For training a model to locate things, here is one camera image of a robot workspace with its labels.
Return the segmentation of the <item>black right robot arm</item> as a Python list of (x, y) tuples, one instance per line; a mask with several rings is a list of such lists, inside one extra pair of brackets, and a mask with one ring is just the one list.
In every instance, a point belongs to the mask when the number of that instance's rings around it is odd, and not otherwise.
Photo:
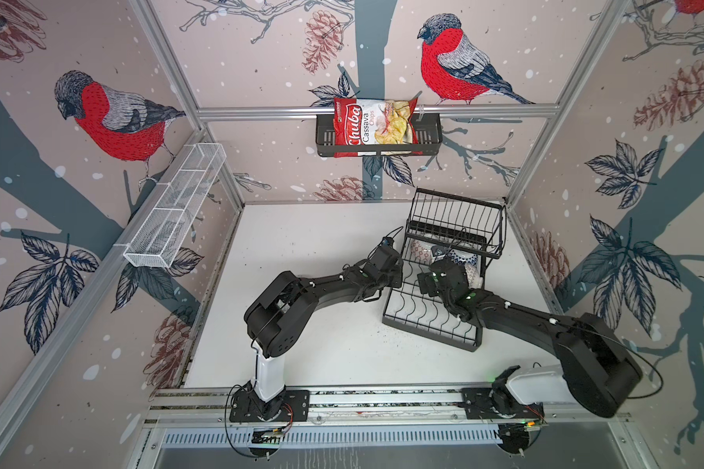
[(506, 390), (522, 404), (577, 402), (610, 418), (631, 398), (643, 372), (632, 353), (604, 320), (584, 314), (556, 316), (512, 303), (490, 290), (472, 288), (465, 266), (442, 259), (418, 274), (420, 292), (441, 299), (453, 317), (478, 329), (492, 329), (528, 342), (559, 360), (568, 394), (540, 391), (539, 369), (506, 376)]

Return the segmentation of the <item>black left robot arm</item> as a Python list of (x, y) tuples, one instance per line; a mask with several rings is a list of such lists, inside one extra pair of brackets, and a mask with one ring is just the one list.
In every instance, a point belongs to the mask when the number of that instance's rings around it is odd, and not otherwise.
[(244, 314), (250, 346), (256, 351), (248, 402), (264, 418), (286, 403), (285, 354), (295, 346), (313, 314), (340, 303), (374, 302), (387, 288), (403, 283), (403, 260), (393, 236), (385, 236), (369, 255), (336, 275), (297, 277), (284, 271)]

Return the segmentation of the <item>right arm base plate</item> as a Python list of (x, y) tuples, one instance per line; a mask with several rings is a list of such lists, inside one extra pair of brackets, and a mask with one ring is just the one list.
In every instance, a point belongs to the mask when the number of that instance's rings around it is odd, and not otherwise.
[(545, 418), (541, 404), (520, 404), (508, 392), (491, 387), (463, 388), (463, 404), (468, 420), (523, 419), (542, 420)]

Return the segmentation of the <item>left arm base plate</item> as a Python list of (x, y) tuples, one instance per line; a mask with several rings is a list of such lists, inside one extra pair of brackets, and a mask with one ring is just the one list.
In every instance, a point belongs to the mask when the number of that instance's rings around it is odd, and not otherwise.
[(227, 415), (232, 423), (306, 422), (309, 408), (308, 390), (283, 390), (277, 397), (264, 402), (246, 386), (231, 397)]

